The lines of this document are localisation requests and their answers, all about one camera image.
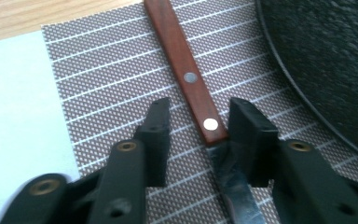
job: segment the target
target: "frying pan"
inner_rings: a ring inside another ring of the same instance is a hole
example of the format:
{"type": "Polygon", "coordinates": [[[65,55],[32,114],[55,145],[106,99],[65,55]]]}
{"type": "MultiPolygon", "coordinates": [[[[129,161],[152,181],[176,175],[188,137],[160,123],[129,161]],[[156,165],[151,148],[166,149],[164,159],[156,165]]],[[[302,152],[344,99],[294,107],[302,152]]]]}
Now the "frying pan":
{"type": "Polygon", "coordinates": [[[300,98],[358,152],[358,1],[256,0],[272,55],[300,98]]]}

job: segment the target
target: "wooden surface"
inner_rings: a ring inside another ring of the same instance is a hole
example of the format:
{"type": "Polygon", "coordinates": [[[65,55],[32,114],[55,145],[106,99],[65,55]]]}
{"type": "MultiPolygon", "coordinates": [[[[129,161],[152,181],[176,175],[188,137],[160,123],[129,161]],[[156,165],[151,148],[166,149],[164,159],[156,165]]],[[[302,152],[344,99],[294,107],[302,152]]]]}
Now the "wooden surface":
{"type": "Polygon", "coordinates": [[[169,0],[145,0],[145,9],[205,145],[212,146],[226,140],[228,133],[194,61],[171,2],[169,0]],[[186,73],[196,74],[197,81],[186,82],[184,79],[186,73]],[[215,119],[218,123],[217,129],[213,131],[205,129],[203,123],[206,119],[215,119]]]}
{"type": "Polygon", "coordinates": [[[42,24],[69,21],[142,0],[0,0],[0,39],[40,30],[42,24]]]}

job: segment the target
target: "wooden table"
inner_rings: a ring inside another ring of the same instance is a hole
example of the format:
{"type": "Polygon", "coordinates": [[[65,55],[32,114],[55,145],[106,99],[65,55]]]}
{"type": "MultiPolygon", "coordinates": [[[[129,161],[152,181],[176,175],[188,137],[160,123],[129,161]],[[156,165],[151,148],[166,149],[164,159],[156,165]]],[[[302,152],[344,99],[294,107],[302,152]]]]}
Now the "wooden table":
{"type": "Polygon", "coordinates": [[[51,24],[124,7],[142,0],[0,0],[0,39],[51,24]]]}

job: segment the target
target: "gray patterned mat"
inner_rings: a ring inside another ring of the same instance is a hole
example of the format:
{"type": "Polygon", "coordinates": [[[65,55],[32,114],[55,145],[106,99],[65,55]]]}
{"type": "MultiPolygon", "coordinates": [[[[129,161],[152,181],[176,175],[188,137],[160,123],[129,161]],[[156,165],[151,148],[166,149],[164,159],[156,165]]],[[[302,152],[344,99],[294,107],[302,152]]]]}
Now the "gray patterned mat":
{"type": "MultiPolygon", "coordinates": [[[[341,175],[358,180],[358,157],[316,121],[269,54],[250,0],[172,1],[213,100],[227,122],[231,96],[253,102],[281,139],[311,142],[341,175]]],[[[148,189],[148,223],[227,223],[210,163],[142,4],[43,33],[81,175],[131,138],[149,104],[171,97],[168,187],[148,189]]],[[[253,189],[268,223],[279,222],[270,189],[253,189]]]]}

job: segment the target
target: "brown wooden handle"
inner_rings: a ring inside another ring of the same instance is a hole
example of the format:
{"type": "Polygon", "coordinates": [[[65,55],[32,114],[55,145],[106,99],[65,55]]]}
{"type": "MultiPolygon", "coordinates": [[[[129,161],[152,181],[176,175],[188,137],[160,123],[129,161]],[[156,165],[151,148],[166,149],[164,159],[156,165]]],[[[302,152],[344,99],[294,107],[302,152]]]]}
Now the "brown wooden handle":
{"type": "Polygon", "coordinates": [[[170,1],[145,0],[145,8],[205,145],[211,146],[226,140],[227,130],[205,86],[170,1]]]}

